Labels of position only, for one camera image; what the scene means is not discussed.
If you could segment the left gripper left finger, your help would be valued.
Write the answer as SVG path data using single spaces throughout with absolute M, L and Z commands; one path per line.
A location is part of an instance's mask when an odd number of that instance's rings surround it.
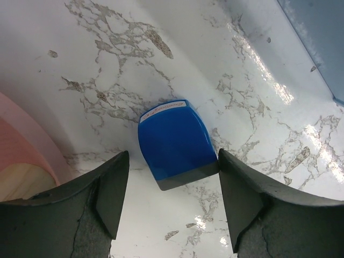
M 1 257 L 108 257 L 129 167 L 124 151 L 59 187 L 1 202 Z

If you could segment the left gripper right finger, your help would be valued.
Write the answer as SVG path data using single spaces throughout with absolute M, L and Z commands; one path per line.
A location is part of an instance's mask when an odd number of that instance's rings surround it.
M 224 149 L 219 166 L 238 257 L 343 257 L 343 201 L 289 187 Z

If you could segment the blue pencil sharpener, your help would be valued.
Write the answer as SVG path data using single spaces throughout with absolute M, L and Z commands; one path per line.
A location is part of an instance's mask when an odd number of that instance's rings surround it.
M 208 130 L 186 99 L 168 101 L 143 113 L 138 123 L 138 141 L 162 191 L 219 172 Z

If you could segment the light blue drawer bin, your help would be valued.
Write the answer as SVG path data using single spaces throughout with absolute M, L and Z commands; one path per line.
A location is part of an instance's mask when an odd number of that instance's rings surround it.
M 343 0 L 278 1 L 312 61 L 343 105 Z

